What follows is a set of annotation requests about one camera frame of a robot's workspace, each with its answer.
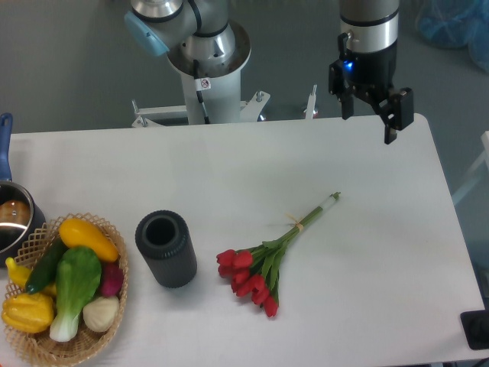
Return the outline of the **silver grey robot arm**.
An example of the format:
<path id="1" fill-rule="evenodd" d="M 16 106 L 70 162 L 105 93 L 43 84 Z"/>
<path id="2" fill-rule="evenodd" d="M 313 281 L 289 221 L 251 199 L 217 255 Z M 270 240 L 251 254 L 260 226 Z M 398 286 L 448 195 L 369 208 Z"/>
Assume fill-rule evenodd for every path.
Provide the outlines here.
<path id="1" fill-rule="evenodd" d="M 354 113 L 369 104 L 384 123 L 386 144 L 413 121 L 413 91 L 397 89 L 399 4 L 342 1 L 338 59 L 329 65 L 329 92 Z M 191 125 L 255 122 L 268 101 L 257 92 L 241 101 L 241 71 L 251 54 L 245 29 L 228 16 L 226 1 L 133 1 L 125 25 L 149 54 L 166 56 L 180 74 Z"/>

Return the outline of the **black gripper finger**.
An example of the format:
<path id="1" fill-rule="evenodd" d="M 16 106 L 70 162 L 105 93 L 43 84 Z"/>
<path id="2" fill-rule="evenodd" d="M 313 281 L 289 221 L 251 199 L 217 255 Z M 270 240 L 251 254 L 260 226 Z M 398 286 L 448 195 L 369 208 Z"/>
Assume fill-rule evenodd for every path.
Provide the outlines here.
<path id="1" fill-rule="evenodd" d="M 341 105 L 341 115 L 344 120 L 354 114 L 354 101 L 351 90 L 346 86 L 341 67 L 329 68 L 329 92 L 335 95 Z"/>
<path id="2" fill-rule="evenodd" d="M 409 87 L 390 88 L 382 99 L 374 103 L 374 111 L 384 123 L 384 143 L 391 144 L 414 121 L 414 93 Z"/>

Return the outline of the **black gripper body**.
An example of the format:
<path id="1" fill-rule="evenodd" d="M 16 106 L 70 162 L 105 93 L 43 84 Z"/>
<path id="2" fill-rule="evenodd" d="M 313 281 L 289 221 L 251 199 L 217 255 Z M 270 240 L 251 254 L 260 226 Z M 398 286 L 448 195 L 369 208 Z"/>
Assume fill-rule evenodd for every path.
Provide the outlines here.
<path id="1" fill-rule="evenodd" d="M 393 89 L 397 63 L 397 41 L 373 53 L 358 53 L 347 48 L 347 33 L 337 37 L 339 58 L 329 66 L 329 92 L 337 96 L 351 91 L 369 104 L 381 104 Z"/>

